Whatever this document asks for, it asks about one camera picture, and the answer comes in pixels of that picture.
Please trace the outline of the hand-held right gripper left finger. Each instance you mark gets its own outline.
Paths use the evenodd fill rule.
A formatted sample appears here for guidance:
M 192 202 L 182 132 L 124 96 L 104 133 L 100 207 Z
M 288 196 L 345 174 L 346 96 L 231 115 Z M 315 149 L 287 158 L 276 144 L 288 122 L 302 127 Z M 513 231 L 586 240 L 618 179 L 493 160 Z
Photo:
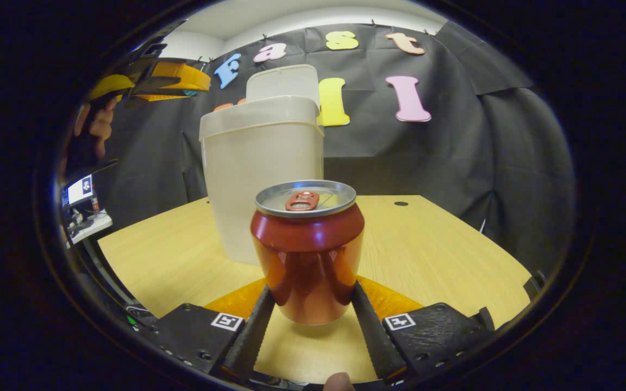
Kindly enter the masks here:
M 250 383 L 274 307 L 260 279 L 207 306 L 179 305 L 150 324 L 150 342 L 202 374 Z

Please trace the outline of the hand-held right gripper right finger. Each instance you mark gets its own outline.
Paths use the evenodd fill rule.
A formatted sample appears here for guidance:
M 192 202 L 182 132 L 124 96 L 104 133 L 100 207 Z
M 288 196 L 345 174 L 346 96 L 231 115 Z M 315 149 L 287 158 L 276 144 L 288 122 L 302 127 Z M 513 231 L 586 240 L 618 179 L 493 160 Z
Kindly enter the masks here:
M 362 276 L 351 304 L 384 383 L 442 374 L 496 331 L 487 308 L 466 316 L 444 302 L 423 306 Z

